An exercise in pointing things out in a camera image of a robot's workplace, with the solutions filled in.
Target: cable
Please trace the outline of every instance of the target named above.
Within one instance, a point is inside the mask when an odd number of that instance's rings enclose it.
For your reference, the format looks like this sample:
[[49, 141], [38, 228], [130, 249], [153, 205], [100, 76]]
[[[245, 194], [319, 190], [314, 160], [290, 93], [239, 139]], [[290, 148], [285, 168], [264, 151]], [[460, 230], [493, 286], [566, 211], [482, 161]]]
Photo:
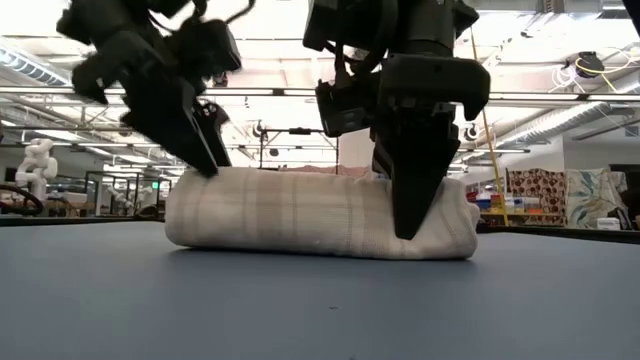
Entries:
[[[582, 91], [583, 93], [586, 93], [586, 91], [584, 90], [584, 88], [576, 81], [575, 82], [576, 86], [580, 89], [580, 91]], [[602, 116], [609, 120], [613, 125], [619, 127], [620, 129], [624, 130], [625, 133], [628, 133], [629, 135], [632, 135], [634, 137], [640, 138], [640, 136], [632, 133], [631, 131], [629, 131], [629, 129], [625, 128], [624, 126], [618, 124], [617, 121], [613, 120], [611, 117], [609, 117], [609, 115], [607, 115], [607, 113], [605, 113], [604, 111], [600, 110], [597, 108], [597, 110], [602, 114]]]
[[571, 85], [571, 83], [573, 83], [576, 77], [577, 77], [577, 73], [575, 69], [571, 67], [567, 67], [566, 69], [559, 67], [554, 69], [553, 72], [551, 73], [551, 80], [553, 81], [553, 84], [556, 86], [555, 89], [565, 88]]
[[[473, 58], [478, 61], [478, 50], [476, 48], [476, 37], [473, 34], [473, 26], [469, 29], [471, 32], [471, 46], [473, 47]], [[502, 217], [504, 218], [504, 226], [509, 226], [509, 217], [507, 216], [507, 204], [504, 199], [504, 192], [502, 191], [502, 182], [500, 181], [500, 171], [498, 170], [498, 161], [496, 160], [496, 153], [493, 151], [493, 144], [491, 142], [491, 131], [489, 131], [489, 123], [487, 121], [487, 112], [482, 109], [482, 121], [484, 122], [484, 132], [487, 137], [487, 145], [489, 146], [489, 155], [491, 156], [491, 163], [493, 164], [493, 173], [496, 178], [496, 186], [498, 187], [498, 193], [500, 194], [500, 206], [502, 206]]]
[[25, 207], [16, 207], [16, 206], [7, 205], [4, 202], [0, 202], [0, 208], [6, 209], [10, 213], [18, 214], [18, 215], [22, 215], [22, 216], [38, 216], [44, 211], [44, 205], [42, 204], [42, 201], [40, 201], [32, 193], [30, 193], [30, 192], [28, 192], [26, 190], [23, 190], [23, 189], [21, 189], [19, 187], [16, 187], [16, 186], [3, 185], [3, 184], [0, 184], [0, 190], [10, 191], [10, 192], [16, 193], [18, 195], [24, 196], [25, 205], [26, 205], [27, 201], [31, 201], [36, 207], [35, 209], [29, 209], [26, 206]]
[[155, 16], [153, 16], [153, 14], [152, 14], [152, 13], [149, 13], [149, 20], [150, 20], [153, 24], [155, 24], [157, 27], [159, 27], [160, 29], [163, 29], [163, 30], [165, 30], [165, 31], [168, 31], [168, 32], [169, 32], [169, 34], [173, 34], [173, 33], [175, 33], [175, 32], [176, 32], [175, 30], [170, 29], [170, 28], [168, 28], [168, 27], [166, 27], [166, 26], [162, 25], [162, 23], [161, 23], [160, 21], [158, 21], [158, 19], [157, 19]]
[[232, 15], [225, 22], [227, 23], [227, 25], [231, 24], [232, 22], [238, 20], [239, 18], [247, 15], [249, 13], [249, 11], [251, 11], [253, 9], [254, 6], [256, 6], [256, 0], [249, 0], [249, 5], [247, 5], [247, 7], [245, 7], [244, 9], [242, 9], [242, 10], [238, 11], [237, 13], [235, 13], [234, 15]]
[[[330, 42], [327, 41], [324, 44], [324, 48], [327, 49], [327, 51], [329, 51], [330, 53], [332, 53], [334, 55], [336, 54], [336, 47], [333, 44], [331, 44]], [[360, 62], [360, 60], [354, 59], [354, 58], [349, 57], [349, 56], [344, 55], [344, 54], [343, 54], [342, 57], [344, 58], [344, 61], [348, 62], [351, 65], [355, 65], [355, 64], [358, 64]]]
[[373, 40], [373, 49], [362, 61], [352, 66], [351, 71], [356, 75], [368, 74], [384, 59], [396, 33], [398, 24], [398, 0], [380, 0], [380, 25]]
[[616, 87], [613, 86], [613, 83], [611, 83], [609, 78], [605, 74], [601, 74], [601, 75], [602, 75], [602, 78], [604, 79], [604, 81], [607, 83], [607, 85], [609, 85], [611, 90], [613, 90], [614, 93], [618, 94], [618, 89], [616, 89]]
[[623, 66], [614, 68], [614, 69], [610, 69], [610, 70], [604, 70], [604, 71], [599, 71], [599, 70], [590, 70], [585, 68], [584, 66], [580, 65], [580, 60], [582, 60], [582, 58], [578, 57], [576, 59], [575, 65], [578, 69], [581, 69], [582, 71], [586, 71], [588, 73], [591, 74], [599, 74], [599, 75], [604, 75], [604, 74], [613, 74], [616, 73], [620, 70], [624, 70], [626, 68], [628, 68], [631, 64], [635, 63], [637, 59], [632, 58], [631, 56], [627, 55], [622, 49], [618, 49], [618, 48], [610, 48], [610, 49], [614, 49], [616, 50], [620, 55], [624, 56], [627, 58], [627, 63], [624, 64]]

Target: white towel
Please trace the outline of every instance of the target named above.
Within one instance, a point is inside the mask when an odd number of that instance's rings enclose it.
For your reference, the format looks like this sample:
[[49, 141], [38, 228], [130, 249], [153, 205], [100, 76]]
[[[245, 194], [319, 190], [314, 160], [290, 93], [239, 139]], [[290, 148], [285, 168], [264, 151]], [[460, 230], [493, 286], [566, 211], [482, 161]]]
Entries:
[[177, 245], [378, 259], [464, 259], [480, 212], [464, 185], [444, 179], [413, 240], [394, 233], [388, 180], [225, 167], [185, 173], [167, 200]]

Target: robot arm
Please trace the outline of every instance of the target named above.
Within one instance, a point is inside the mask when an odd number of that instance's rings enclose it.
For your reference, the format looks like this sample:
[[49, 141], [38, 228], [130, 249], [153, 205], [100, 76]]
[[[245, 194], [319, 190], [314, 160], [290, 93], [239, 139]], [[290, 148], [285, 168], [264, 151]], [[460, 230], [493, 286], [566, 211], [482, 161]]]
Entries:
[[226, 21], [202, 21], [207, 2], [193, 0], [193, 16], [163, 37], [150, 11], [171, 18], [188, 2], [72, 0], [57, 30], [97, 49], [73, 70], [76, 93], [107, 104], [104, 90], [120, 83], [130, 110], [121, 121], [203, 175], [213, 176], [231, 161], [215, 127], [219, 108], [197, 96], [206, 89], [203, 79], [240, 69], [228, 24], [248, 12], [255, 0]]
[[[172, 17], [188, 0], [72, 0], [58, 31], [97, 49], [73, 72], [78, 94], [106, 103], [104, 89], [119, 82], [130, 109], [123, 122], [213, 176], [231, 165], [215, 126], [223, 114], [196, 97], [205, 89], [203, 78], [240, 69], [228, 24], [255, 1], [227, 21], [207, 22], [200, 20], [206, 0], [193, 1], [193, 16], [168, 37], [155, 29], [149, 11]], [[637, 3], [625, 0], [640, 26]], [[370, 128], [372, 167], [392, 182], [396, 236], [411, 239], [460, 146], [454, 103], [474, 120], [488, 102], [489, 73], [453, 57], [455, 40], [478, 13], [463, 0], [310, 4], [303, 45], [336, 55], [335, 82], [316, 88], [322, 126], [331, 137]], [[349, 58], [345, 45], [368, 55]]]
[[16, 171], [16, 186], [25, 187], [31, 184], [31, 193], [39, 200], [44, 200], [47, 193], [47, 179], [58, 175], [58, 161], [49, 155], [53, 141], [49, 139], [33, 139], [25, 148], [25, 158]]
[[124, 194], [117, 192], [116, 189], [113, 188], [113, 186], [109, 186], [107, 188], [107, 192], [109, 192], [109, 194], [113, 196], [113, 199], [116, 202], [121, 203], [125, 207], [125, 209], [131, 209], [133, 207], [133, 203], [127, 200], [127, 197]]

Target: floral fabric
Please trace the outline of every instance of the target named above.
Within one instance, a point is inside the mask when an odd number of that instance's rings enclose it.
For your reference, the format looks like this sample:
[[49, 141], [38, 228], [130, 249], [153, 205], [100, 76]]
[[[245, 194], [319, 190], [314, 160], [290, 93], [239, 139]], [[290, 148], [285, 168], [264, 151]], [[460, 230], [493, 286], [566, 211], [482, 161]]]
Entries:
[[523, 225], [564, 226], [565, 175], [543, 169], [507, 171], [507, 191], [514, 197], [540, 200], [541, 215], [527, 215]]

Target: blue table surface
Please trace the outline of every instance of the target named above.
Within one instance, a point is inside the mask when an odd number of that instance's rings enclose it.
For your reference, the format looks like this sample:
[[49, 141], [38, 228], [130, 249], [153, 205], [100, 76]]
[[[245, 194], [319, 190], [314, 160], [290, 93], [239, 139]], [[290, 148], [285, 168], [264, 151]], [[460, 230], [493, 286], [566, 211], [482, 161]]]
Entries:
[[640, 246], [470, 261], [184, 250], [157, 223], [0, 228], [0, 359], [640, 359]]

